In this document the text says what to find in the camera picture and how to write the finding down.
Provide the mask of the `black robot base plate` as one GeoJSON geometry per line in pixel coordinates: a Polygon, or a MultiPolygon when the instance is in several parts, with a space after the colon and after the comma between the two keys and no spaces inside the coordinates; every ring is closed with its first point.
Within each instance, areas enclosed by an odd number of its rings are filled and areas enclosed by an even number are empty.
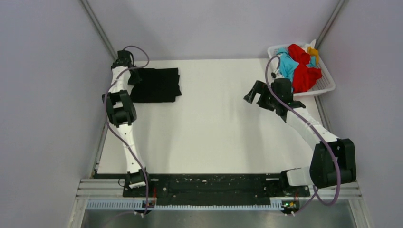
{"type": "Polygon", "coordinates": [[[260,206],[275,197],[309,197],[309,187],[284,187],[280,174],[149,174],[158,206],[260,206]]]}

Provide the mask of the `black t-shirt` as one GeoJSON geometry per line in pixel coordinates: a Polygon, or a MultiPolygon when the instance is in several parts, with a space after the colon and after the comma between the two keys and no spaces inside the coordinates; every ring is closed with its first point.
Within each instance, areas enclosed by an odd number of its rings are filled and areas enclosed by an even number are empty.
{"type": "Polygon", "coordinates": [[[173,103],[181,96],[178,68],[141,68],[131,70],[128,85],[134,103],[173,103]]]}

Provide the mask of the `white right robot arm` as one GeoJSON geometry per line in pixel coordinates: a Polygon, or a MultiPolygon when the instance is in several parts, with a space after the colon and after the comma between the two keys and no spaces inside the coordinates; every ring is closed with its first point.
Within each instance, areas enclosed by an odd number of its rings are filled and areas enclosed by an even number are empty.
{"type": "Polygon", "coordinates": [[[257,80],[244,100],[252,103],[257,94],[257,105],[275,112],[313,151],[309,166],[281,172],[278,188],[283,195],[291,196],[298,186],[321,189],[356,181],[354,143],[329,132],[301,101],[294,100],[290,80],[277,78],[270,85],[257,80]]]}

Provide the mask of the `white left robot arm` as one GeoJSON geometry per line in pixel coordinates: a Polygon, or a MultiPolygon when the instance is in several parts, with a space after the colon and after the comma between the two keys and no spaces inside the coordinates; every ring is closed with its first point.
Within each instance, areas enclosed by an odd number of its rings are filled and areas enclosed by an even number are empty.
{"type": "Polygon", "coordinates": [[[111,65],[113,74],[111,85],[102,95],[102,100],[107,116],[107,126],[122,143],[126,165],[126,188],[134,189],[140,196],[147,196],[152,192],[153,187],[148,180],[145,163],[134,139],[134,122],[137,114],[127,82],[132,76],[135,82],[140,81],[138,68],[134,65],[133,54],[130,51],[119,50],[117,59],[111,65]]]}

